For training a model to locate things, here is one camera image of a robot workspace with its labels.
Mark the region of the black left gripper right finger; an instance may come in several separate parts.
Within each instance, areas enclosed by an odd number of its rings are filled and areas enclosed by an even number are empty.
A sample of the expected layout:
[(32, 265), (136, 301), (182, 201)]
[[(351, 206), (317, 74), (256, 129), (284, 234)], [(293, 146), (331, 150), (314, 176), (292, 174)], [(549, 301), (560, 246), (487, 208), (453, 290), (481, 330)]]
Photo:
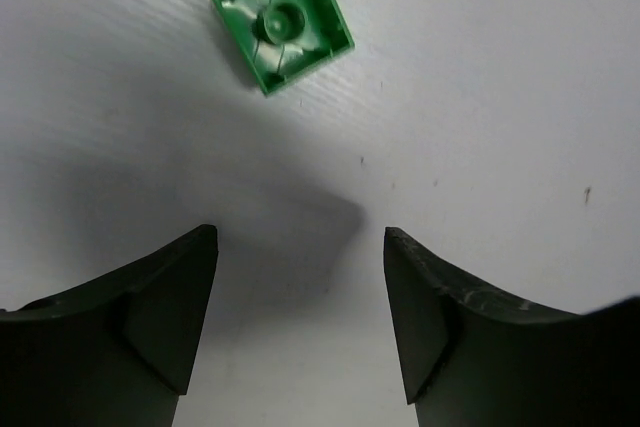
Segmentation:
[(422, 426), (635, 426), (639, 301), (547, 307), (397, 227), (383, 264), (407, 402)]

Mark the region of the small dark green lego cube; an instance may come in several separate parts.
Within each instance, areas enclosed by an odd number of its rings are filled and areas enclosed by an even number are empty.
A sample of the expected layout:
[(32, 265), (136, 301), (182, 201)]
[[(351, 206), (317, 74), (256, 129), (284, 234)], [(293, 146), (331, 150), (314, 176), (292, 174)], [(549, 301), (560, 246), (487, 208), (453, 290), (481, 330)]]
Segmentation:
[(337, 0), (211, 0), (264, 96), (353, 50)]

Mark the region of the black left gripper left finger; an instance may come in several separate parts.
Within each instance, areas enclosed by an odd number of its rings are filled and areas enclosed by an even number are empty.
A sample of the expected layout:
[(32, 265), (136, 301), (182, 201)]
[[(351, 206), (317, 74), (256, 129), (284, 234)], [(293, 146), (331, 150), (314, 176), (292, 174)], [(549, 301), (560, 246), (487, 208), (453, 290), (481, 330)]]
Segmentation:
[(4, 426), (170, 426), (218, 257), (203, 224), (66, 291), (1, 312)]

